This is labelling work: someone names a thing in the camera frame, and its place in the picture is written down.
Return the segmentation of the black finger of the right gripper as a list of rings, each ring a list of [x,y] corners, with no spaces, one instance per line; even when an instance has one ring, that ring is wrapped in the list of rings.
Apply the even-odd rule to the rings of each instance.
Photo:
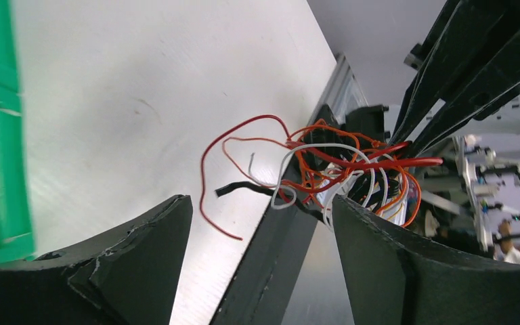
[[[450,15],[406,90],[390,143],[403,142],[480,51],[480,2],[457,1],[444,7]]]
[[[456,2],[446,1],[440,11],[423,44],[418,71],[450,17],[444,7]],[[461,82],[439,99],[443,106],[406,150],[408,157],[420,155],[472,118],[481,118],[520,94],[520,1],[479,2],[480,51],[461,74]]]

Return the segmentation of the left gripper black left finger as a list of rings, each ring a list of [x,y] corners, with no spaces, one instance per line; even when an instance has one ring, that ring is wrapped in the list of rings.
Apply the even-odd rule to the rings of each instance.
[[[33,261],[0,264],[0,324],[168,324],[193,216],[188,195]]]

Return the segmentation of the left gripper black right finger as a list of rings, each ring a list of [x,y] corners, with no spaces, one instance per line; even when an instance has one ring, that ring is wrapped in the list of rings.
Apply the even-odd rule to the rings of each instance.
[[[356,324],[520,324],[520,265],[444,246],[349,199],[332,203]]]

